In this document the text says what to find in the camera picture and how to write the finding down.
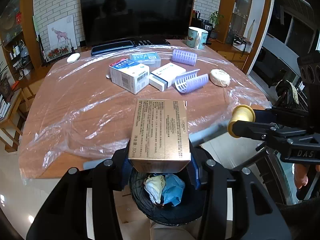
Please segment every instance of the black trash bag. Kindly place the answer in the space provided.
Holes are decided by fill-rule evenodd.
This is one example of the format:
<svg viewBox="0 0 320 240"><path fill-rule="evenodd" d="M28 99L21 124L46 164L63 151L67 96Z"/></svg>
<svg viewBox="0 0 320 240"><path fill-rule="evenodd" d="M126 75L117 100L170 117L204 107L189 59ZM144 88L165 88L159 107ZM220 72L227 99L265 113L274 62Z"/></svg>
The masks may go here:
<svg viewBox="0 0 320 240"><path fill-rule="evenodd" d="M181 203L175 207L171 203L163 206L151 202L149 194L144 189L144 180L149 175L150 173L138 172L133 168L129 178L132 198L149 219L166 226L180 226L202 216L206 191L195 189L190 182L187 168L175 174L185 183Z"/></svg>

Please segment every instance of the white computer mouse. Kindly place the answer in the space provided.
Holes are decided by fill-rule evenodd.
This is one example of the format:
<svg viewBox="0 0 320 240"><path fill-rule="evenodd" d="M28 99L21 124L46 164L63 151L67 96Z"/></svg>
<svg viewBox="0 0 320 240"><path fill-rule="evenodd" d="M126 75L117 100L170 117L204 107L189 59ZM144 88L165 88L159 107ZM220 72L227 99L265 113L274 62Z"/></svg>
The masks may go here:
<svg viewBox="0 0 320 240"><path fill-rule="evenodd" d="M70 57L68 57L67 62L68 63L73 63L77 61L80 58L80 53L74 53Z"/></svg>

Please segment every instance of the canvas painting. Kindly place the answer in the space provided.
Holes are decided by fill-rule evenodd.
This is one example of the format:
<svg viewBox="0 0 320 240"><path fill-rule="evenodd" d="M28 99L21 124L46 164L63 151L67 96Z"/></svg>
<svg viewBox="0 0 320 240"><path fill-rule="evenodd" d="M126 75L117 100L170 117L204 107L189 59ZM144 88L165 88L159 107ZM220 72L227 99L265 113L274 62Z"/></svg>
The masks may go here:
<svg viewBox="0 0 320 240"><path fill-rule="evenodd" d="M66 16L47 25L50 47L61 48L70 47L77 49L75 27L73 24L73 15Z"/></svg>

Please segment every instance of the medicine box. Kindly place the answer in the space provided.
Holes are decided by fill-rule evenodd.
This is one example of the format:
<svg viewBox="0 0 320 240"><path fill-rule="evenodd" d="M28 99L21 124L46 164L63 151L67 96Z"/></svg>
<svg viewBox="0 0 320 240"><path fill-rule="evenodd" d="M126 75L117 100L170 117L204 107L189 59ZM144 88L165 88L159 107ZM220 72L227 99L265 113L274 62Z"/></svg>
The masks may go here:
<svg viewBox="0 0 320 240"><path fill-rule="evenodd" d="M130 54L130 59L133 61L145 64L149 67L161 66L161 58L156 52L132 53Z"/></svg>
<svg viewBox="0 0 320 240"><path fill-rule="evenodd" d="M138 99L128 158L139 172L181 171L191 160L186 102Z"/></svg>
<svg viewBox="0 0 320 240"><path fill-rule="evenodd" d="M185 72L183 67L170 62L150 73L149 84L163 92L174 83L177 76Z"/></svg>
<svg viewBox="0 0 320 240"><path fill-rule="evenodd" d="M136 94L149 84L149 66L122 58L110 65L114 84Z"/></svg>

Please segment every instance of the teal plastic box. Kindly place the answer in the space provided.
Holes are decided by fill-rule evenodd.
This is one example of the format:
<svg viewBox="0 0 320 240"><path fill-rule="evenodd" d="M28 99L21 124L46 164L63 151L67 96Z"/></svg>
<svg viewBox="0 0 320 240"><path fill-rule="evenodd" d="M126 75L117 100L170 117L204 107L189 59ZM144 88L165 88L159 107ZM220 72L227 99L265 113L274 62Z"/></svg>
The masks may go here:
<svg viewBox="0 0 320 240"><path fill-rule="evenodd" d="M161 58L156 52L132 53L130 59L149 67L159 68L161 66Z"/></svg>

